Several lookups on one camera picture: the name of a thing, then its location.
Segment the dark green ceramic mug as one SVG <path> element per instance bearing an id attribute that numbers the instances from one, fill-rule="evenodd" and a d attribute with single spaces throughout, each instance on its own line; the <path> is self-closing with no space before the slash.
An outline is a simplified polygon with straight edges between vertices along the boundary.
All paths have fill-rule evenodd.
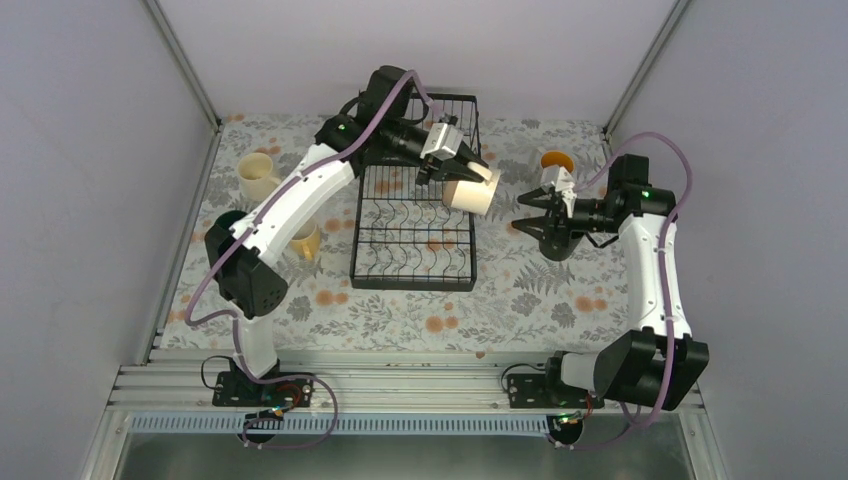
<path id="1" fill-rule="evenodd" d="M 247 213 L 242 210 L 230 210 L 218 216 L 213 226 L 224 231 L 230 231 L 233 225 L 246 215 Z"/>

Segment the cream ribbed ceramic mug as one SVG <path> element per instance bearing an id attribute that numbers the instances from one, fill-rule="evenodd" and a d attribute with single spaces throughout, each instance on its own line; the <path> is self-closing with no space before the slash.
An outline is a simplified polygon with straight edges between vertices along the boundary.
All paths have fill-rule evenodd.
<path id="1" fill-rule="evenodd" d="M 236 172 L 242 195 L 253 202 L 264 201 L 282 183 L 273 159 L 265 153 L 245 155 Z"/>

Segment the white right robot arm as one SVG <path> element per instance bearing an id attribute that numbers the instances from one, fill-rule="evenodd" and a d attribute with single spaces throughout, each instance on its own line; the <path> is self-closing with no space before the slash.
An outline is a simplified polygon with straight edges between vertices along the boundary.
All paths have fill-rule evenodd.
<path id="1" fill-rule="evenodd" d="M 575 180 L 559 165 L 543 169 L 541 185 L 519 196 L 522 205 L 544 209 L 516 220 L 514 228 L 535 238 L 549 260 L 567 259 L 582 240 L 611 234 L 624 254 L 627 329 L 597 353 L 558 351 L 544 367 L 541 391 L 555 407 L 579 393 L 654 407 L 678 407 L 709 362 L 709 349 L 693 339 L 679 293 L 675 241 L 677 200 L 649 182 L 649 160 L 625 154 L 608 171 L 601 199 L 580 199 Z"/>

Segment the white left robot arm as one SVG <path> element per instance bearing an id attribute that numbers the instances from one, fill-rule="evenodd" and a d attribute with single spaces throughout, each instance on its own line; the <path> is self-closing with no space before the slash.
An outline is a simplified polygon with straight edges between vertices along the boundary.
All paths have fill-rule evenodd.
<path id="1" fill-rule="evenodd" d="M 227 212 L 207 232 L 210 269 L 190 302 L 215 283 L 231 303 L 223 313 L 232 320 L 232 375 L 252 404 L 270 402 L 281 380 L 268 317 L 288 291 L 274 269 L 280 254 L 326 201 L 384 158 L 416 168 L 418 185 L 446 183 L 446 205 L 477 215 L 487 212 L 499 182 L 418 74 L 384 65 L 324 122 L 294 170 L 254 210 Z"/>

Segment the floral iridescent white mug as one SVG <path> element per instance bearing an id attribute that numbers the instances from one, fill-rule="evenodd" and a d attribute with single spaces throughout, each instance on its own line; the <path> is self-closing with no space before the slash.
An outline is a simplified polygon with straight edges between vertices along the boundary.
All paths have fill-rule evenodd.
<path id="1" fill-rule="evenodd" d="M 539 163 L 543 189 L 562 190 L 575 184 L 572 175 L 575 162 L 570 154 L 559 150 L 543 150 Z"/>

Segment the beige and white mug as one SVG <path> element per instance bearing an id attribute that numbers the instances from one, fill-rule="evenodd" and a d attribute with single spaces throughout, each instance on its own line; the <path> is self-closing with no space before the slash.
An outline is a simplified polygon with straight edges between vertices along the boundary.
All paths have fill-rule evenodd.
<path id="1" fill-rule="evenodd" d="M 442 201 L 449 208 L 485 216 L 492 204 L 501 172 L 475 162 L 469 168 L 481 175 L 483 181 L 449 181 L 445 185 Z"/>

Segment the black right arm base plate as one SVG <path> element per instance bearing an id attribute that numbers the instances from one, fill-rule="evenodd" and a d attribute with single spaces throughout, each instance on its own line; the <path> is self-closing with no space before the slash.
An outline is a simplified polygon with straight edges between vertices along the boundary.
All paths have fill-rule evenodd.
<path id="1" fill-rule="evenodd" d="M 566 385 L 549 386 L 542 373 L 510 373 L 505 377 L 512 409 L 604 408 L 605 401 L 587 390 Z"/>

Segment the black mug white rim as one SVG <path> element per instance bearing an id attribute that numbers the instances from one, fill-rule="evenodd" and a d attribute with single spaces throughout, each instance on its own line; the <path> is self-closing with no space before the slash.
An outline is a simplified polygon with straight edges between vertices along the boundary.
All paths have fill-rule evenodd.
<path id="1" fill-rule="evenodd" d="M 567 229 L 551 230 L 542 235 L 539 249 L 545 258 L 561 262 L 566 260 L 578 246 L 582 234 Z"/>

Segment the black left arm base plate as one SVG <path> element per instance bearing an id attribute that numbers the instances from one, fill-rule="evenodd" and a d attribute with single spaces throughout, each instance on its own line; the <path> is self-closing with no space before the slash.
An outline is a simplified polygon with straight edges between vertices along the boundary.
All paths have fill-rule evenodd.
<path id="1" fill-rule="evenodd" d="M 305 408 L 310 406 L 313 390 L 311 379 L 257 384 L 241 370 L 225 371 L 218 374 L 211 403 L 215 407 Z"/>

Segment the yellow ceramic mug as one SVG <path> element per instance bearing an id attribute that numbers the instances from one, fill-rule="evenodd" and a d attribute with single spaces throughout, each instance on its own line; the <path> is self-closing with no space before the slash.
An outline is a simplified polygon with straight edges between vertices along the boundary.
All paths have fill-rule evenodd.
<path id="1" fill-rule="evenodd" d="M 315 220 L 307 220 L 289 242 L 289 248 L 308 261 L 313 261 L 321 245 L 321 230 Z"/>

